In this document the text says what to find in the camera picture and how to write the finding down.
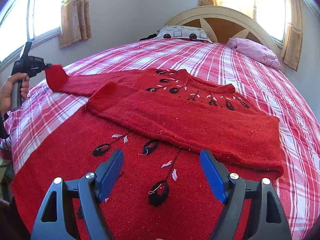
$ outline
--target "blue gripper pad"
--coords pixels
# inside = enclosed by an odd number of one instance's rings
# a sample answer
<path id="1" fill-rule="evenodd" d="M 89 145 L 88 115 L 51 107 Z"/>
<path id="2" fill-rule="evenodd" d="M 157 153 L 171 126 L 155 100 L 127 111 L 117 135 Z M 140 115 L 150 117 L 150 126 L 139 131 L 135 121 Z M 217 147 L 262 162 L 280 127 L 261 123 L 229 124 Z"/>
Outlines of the blue gripper pad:
<path id="1" fill-rule="evenodd" d="M 223 174 L 221 175 L 226 176 L 227 179 L 227 168 L 222 163 L 218 163 L 209 150 L 202 150 L 200 153 L 200 166 L 202 167 L 215 198 L 219 199 L 222 203 L 226 203 L 228 197 L 225 192 L 225 184 L 213 163 L 222 169 Z"/>
<path id="2" fill-rule="evenodd" d="M 113 152 L 107 162 L 101 163 L 96 169 L 97 178 L 94 187 L 99 203 L 110 196 L 111 190 L 120 175 L 123 162 L 123 151 L 118 149 Z"/>

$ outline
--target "metal screw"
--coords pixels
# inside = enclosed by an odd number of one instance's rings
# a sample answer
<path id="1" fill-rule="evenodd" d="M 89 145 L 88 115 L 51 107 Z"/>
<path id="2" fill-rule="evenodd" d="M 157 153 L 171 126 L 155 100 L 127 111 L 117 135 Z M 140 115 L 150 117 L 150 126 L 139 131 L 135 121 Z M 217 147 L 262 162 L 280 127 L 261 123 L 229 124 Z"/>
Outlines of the metal screw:
<path id="1" fill-rule="evenodd" d="M 264 184 L 269 185 L 269 184 L 270 184 L 270 179 L 268 179 L 268 178 L 263 178 L 263 179 L 262 179 L 262 182 L 263 182 Z"/>
<path id="2" fill-rule="evenodd" d="M 55 184 L 59 184 L 59 183 L 62 182 L 62 178 L 57 177 L 57 178 L 55 178 L 55 179 L 53 180 L 53 182 L 54 182 Z"/>
<path id="3" fill-rule="evenodd" d="M 94 173 L 93 173 L 93 172 L 89 172 L 89 173 L 87 173 L 87 174 L 85 175 L 85 177 L 86 177 L 87 179 L 92 179 L 92 178 L 94 177 Z"/>
<path id="4" fill-rule="evenodd" d="M 239 179 L 239 175 L 233 172 L 233 173 L 230 173 L 230 178 Z"/>

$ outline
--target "plaid bedsheet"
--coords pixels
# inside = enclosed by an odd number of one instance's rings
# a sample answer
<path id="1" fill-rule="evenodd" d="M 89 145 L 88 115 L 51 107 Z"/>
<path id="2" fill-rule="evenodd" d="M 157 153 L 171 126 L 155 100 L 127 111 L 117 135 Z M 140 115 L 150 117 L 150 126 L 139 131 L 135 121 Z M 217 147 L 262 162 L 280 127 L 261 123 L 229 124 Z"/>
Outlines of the plaid bedsheet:
<path id="1" fill-rule="evenodd" d="M 185 68 L 204 80 L 221 85 L 232 83 L 261 110 L 280 119 L 287 168 L 274 186 L 293 239 L 302 239 L 320 213 L 320 126 L 290 81 L 282 73 L 233 52 L 224 44 L 185 40 L 140 41 L 85 58 L 65 70 L 69 75 L 90 75 L 149 67 Z M 15 171 L 86 101 L 85 97 L 52 92 L 46 80 L 31 89 L 21 110 L 11 113 L 5 122 L 11 134 L 7 143 Z"/>

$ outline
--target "wooden headboard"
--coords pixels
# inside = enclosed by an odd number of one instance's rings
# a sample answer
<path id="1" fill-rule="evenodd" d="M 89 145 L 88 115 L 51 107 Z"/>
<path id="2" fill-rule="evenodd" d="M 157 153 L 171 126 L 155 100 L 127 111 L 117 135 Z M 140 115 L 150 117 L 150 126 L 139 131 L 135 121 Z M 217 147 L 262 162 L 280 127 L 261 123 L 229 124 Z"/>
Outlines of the wooden headboard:
<path id="1" fill-rule="evenodd" d="M 166 25 L 184 25 L 203 28 L 209 39 L 227 43 L 229 38 L 246 38 L 271 49 L 280 59 L 280 50 L 273 38 L 253 19 L 230 8 L 207 5 L 184 11 Z"/>

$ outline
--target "pink pillow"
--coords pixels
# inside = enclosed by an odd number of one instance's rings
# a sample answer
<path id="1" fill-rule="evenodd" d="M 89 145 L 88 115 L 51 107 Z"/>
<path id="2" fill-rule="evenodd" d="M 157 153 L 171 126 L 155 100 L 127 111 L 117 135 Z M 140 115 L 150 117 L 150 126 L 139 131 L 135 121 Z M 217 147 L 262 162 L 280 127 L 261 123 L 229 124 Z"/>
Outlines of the pink pillow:
<path id="1" fill-rule="evenodd" d="M 248 39 L 230 38 L 227 45 L 249 58 L 275 70 L 280 69 L 280 62 L 271 49 Z"/>

